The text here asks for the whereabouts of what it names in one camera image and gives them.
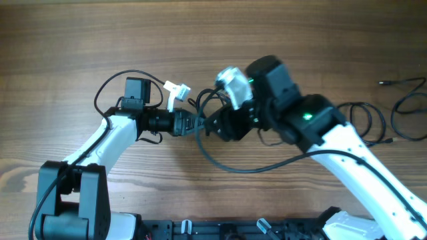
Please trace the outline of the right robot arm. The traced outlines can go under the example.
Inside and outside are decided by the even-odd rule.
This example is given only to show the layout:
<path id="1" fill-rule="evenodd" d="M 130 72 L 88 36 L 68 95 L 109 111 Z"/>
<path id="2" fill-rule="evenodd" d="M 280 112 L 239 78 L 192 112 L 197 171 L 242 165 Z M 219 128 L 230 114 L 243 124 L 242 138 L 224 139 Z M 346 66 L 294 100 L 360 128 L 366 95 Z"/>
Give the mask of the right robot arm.
<path id="1" fill-rule="evenodd" d="M 216 77 L 230 103 L 204 122 L 224 141 L 257 128 L 275 131 L 335 175 L 363 204 L 369 219 L 332 208 L 316 233 L 327 239 L 425 239 L 426 203 L 369 150 L 354 126 L 324 96 L 302 95 L 284 64 L 268 55 L 245 71 L 228 67 Z"/>

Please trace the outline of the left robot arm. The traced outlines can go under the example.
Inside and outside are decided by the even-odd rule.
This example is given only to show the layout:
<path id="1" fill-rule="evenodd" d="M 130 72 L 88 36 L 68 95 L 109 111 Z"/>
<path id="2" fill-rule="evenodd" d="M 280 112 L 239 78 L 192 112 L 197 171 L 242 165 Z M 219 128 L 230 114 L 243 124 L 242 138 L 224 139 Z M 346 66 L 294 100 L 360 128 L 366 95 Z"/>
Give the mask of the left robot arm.
<path id="1" fill-rule="evenodd" d="M 128 77 L 124 95 L 101 113 L 97 131 L 64 160 L 40 167 L 28 238 L 151 239 L 141 215 L 111 210 L 107 175 L 128 147 L 143 141 L 144 131 L 174 137 L 193 131 L 195 116 L 173 106 L 190 90 L 155 77 Z"/>

